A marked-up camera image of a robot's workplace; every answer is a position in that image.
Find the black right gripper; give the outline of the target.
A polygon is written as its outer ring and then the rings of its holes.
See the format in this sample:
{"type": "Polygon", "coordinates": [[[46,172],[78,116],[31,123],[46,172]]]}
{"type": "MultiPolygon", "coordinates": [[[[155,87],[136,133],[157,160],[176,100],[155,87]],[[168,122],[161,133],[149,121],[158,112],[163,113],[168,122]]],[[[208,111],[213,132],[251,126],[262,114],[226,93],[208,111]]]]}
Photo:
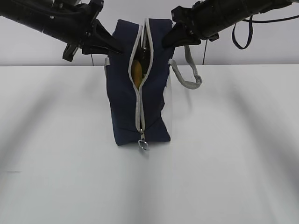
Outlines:
{"type": "Polygon", "coordinates": [[[171,15],[176,24],[162,39],[163,48],[200,45],[201,40],[219,39],[219,3],[218,0],[204,0],[196,2],[192,8],[174,8],[171,15]]]}

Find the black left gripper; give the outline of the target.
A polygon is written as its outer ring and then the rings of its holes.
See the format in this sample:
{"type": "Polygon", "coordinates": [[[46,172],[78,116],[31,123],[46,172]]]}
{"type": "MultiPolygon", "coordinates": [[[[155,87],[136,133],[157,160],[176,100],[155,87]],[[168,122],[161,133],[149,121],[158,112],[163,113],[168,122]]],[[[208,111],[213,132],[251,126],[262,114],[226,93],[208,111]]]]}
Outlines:
{"type": "Polygon", "coordinates": [[[91,0],[88,4],[74,5],[70,13],[70,24],[64,29],[67,46],[63,59],[73,61],[78,49],[83,55],[108,55],[110,52],[123,53],[121,43],[116,40],[97,19],[104,6],[102,0],[91,0]]]}

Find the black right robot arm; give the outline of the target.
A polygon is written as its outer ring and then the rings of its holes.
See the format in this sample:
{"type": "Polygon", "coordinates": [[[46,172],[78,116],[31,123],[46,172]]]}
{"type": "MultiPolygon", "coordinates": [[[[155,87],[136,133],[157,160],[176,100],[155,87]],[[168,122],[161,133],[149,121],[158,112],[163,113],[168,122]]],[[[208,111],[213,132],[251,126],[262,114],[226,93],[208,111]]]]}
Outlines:
{"type": "Polygon", "coordinates": [[[293,0],[204,0],[191,8],[178,6],[171,11],[175,22],[162,39],[162,46],[199,45],[202,40],[219,39],[219,32],[256,14],[290,6],[293,0]]]}

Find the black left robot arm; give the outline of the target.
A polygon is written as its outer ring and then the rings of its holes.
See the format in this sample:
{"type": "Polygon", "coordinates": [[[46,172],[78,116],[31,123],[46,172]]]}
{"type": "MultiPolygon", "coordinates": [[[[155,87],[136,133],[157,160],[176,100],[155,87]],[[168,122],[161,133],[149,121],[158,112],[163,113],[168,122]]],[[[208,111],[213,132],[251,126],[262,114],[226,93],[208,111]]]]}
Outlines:
{"type": "Polygon", "coordinates": [[[2,0],[0,15],[65,42],[63,59],[72,62],[78,49],[84,55],[123,52],[97,19],[103,6],[102,0],[2,0]]]}

